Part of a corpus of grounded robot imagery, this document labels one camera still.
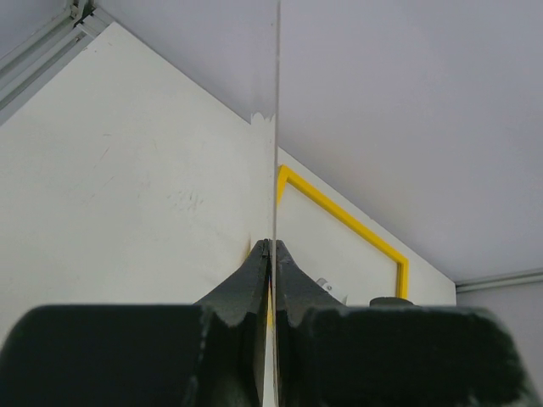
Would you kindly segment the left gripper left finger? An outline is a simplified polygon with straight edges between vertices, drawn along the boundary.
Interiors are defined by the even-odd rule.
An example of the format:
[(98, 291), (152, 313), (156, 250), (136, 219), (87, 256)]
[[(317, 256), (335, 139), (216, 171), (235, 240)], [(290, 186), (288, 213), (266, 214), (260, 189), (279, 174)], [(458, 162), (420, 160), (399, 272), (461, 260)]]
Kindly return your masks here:
[(4, 406), (259, 406), (270, 243), (193, 304), (29, 310), (1, 350)]

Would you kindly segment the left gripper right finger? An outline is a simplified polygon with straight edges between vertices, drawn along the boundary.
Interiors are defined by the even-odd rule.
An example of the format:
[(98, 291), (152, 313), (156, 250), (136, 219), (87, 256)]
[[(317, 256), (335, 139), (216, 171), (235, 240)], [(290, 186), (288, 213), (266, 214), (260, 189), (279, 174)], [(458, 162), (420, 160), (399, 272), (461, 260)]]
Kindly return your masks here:
[(347, 306), (277, 244), (282, 406), (539, 406), (511, 333), (489, 311)]

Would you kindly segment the yellow wooden picture frame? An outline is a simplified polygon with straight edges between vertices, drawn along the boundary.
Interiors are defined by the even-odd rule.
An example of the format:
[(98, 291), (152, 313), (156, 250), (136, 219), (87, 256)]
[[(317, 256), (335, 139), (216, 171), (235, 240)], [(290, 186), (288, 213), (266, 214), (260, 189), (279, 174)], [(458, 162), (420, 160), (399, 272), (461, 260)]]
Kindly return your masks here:
[(283, 193), (283, 173), (277, 165), (277, 123), (280, 80), (281, 3), (279, 1), (251, 1), (254, 12), (251, 23), (251, 54), (253, 72), (251, 108), (247, 115), (251, 125), (263, 142), (263, 170), (258, 175), (262, 185), (259, 195), (265, 205), (265, 219), (253, 240), (267, 238), (270, 243), (270, 260), (266, 283), (265, 359), (263, 376), (263, 405), (277, 406), (277, 202)]

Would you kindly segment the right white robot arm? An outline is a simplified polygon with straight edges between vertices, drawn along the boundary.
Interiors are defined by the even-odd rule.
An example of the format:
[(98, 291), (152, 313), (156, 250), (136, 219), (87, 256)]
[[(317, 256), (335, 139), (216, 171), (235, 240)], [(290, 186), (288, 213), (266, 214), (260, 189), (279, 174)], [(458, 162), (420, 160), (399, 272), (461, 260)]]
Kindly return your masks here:
[(413, 302), (397, 297), (377, 297), (369, 302), (370, 307), (409, 307)]

